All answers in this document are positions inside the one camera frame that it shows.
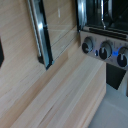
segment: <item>blue light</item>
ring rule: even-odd
[[[113,51],[112,56],[118,56],[118,51]]]

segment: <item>wooden countertop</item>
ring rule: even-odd
[[[79,48],[11,128],[86,128],[105,91],[106,64]]]

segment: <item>stainless steel appliance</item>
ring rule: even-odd
[[[128,70],[128,0],[77,0],[85,54]]]

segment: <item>control panel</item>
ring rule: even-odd
[[[81,31],[82,51],[96,59],[128,70],[128,42]]]

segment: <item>control knob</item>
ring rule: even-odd
[[[89,53],[93,50],[93,41],[91,37],[86,37],[82,44],[82,50],[84,53]]]
[[[128,65],[128,48],[123,47],[120,49],[117,62],[121,67],[126,67]]]
[[[99,50],[99,56],[102,60],[108,59],[112,55],[112,48],[109,41],[105,41],[101,44]]]

